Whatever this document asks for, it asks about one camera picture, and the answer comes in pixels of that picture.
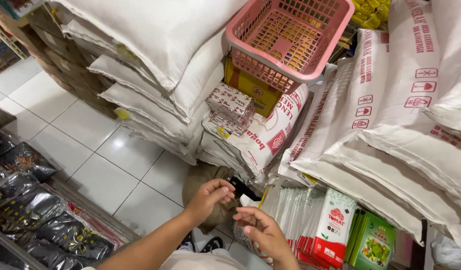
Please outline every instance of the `yellow cardboard box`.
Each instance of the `yellow cardboard box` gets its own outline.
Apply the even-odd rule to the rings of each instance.
[[[268,86],[259,79],[239,70],[227,57],[224,82],[254,99],[255,112],[267,117],[282,96],[282,92]]]

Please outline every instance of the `shoe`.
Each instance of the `shoe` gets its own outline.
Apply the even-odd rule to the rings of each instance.
[[[195,244],[194,244],[194,239],[192,237],[192,231],[190,231],[185,237],[184,240],[180,243],[179,247],[177,249],[181,248],[182,246],[187,246],[188,243],[191,243],[192,245],[192,250],[195,252]]]
[[[200,251],[200,253],[209,253],[214,249],[223,249],[223,248],[224,248],[224,242],[222,241],[222,239],[220,237],[214,237],[205,244],[205,246]]]

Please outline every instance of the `human hand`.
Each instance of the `human hand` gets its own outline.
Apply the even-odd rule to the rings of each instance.
[[[194,227],[199,226],[212,214],[217,202],[223,204],[234,198],[235,187],[224,179],[203,183],[184,210]]]
[[[244,233],[265,251],[275,262],[295,261],[286,237],[275,220],[257,207],[239,207],[234,219],[245,226]]]

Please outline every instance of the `pink plastic basket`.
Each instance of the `pink plastic basket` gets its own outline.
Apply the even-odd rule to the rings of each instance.
[[[321,74],[354,9],[351,0],[249,0],[226,28],[232,62],[290,94]]]

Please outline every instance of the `yellow label sticker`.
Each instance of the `yellow label sticker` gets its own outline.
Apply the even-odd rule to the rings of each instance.
[[[308,175],[305,172],[302,173],[302,178],[304,180],[311,181],[314,185],[317,184],[317,182],[318,182],[318,180],[315,177],[313,177],[311,175]]]
[[[120,117],[120,119],[125,120],[131,117],[131,114],[128,110],[123,108],[117,108],[114,112]]]
[[[217,128],[215,132],[217,132],[217,134],[219,134],[224,139],[227,139],[230,137],[230,133],[227,132],[227,130],[225,130],[223,127]]]

